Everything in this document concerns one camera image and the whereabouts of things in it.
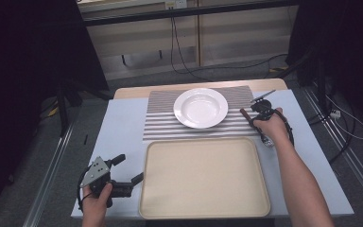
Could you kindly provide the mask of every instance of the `plate rim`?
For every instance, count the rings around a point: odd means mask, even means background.
[[[197,125],[197,123],[191,122],[182,115],[183,102],[187,100],[187,98],[197,94],[198,92],[204,92],[209,94],[209,96],[213,97],[219,103],[220,106],[219,117],[217,117],[213,122],[210,121],[209,123],[207,122],[206,124]],[[229,104],[225,96],[220,92],[211,88],[194,88],[187,90],[183,92],[181,95],[179,95],[173,104],[173,114],[176,116],[179,122],[181,122],[184,126],[193,129],[208,129],[219,124],[223,119],[225,119],[228,111],[229,111]]]

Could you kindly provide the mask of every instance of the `white plate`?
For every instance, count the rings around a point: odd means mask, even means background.
[[[173,111],[185,126],[206,129],[217,125],[228,113],[226,98],[208,88],[197,88],[184,92],[175,101]]]

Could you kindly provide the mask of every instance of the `table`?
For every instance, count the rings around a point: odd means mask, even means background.
[[[339,185],[332,168],[329,166],[313,132],[309,128],[303,112],[291,91],[287,90],[281,79],[258,79],[214,83],[195,83],[119,89],[110,101],[107,113],[98,135],[91,161],[96,156],[104,160],[120,153],[126,154],[126,161],[112,169],[112,178],[127,182],[144,169],[147,143],[142,142],[148,95],[158,90],[186,90],[198,87],[233,87],[248,85],[254,96],[276,89],[277,92],[267,99],[274,107],[284,108],[284,114],[293,128],[295,147],[303,161],[313,172],[333,216],[354,213]],[[280,171],[274,148],[263,146],[259,138],[252,138],[258,150],[270,200],[268,217],[288,216],[282,191]],[[141,185],[134,188],[131,198],[114,199],[114,206],[108,209],[107,218],[142,218],[138,212]],[[73,218],[82,218],[78,205],[72,213]]]

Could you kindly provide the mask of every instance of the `tray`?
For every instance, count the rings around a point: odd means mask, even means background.
[[[258,154],[249,138],[148,146],[140,200],[143,218],[250,218],[269,210]]]

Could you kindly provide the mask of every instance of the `forearm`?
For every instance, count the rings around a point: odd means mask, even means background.
[[[285,203],[294,226],[334,226],[311,171],[286,137],[274,140]]]

